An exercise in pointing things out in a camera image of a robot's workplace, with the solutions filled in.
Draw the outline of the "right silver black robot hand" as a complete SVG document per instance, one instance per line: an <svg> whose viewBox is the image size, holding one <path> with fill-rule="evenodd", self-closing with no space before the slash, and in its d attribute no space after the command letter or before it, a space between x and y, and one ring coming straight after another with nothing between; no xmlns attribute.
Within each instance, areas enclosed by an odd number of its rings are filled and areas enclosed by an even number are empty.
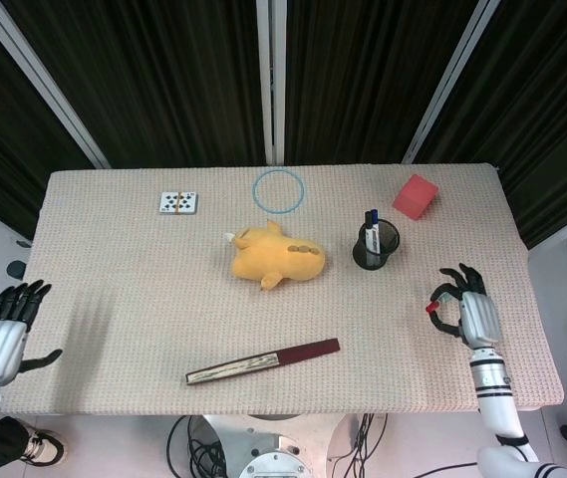
<svg viewBox="0 0 567 478"><path fill-rule="evenodd" d="M470 349L493 348L502 339L495 305L486 293L480 273L462 263L458 267L459 270L439 270L453 282L443 283L434 289L425 308L426 313L438 331L461 339ZM437 313L440 306L449 300L458 303L460 317L456 325L445 323Z"/></svg>

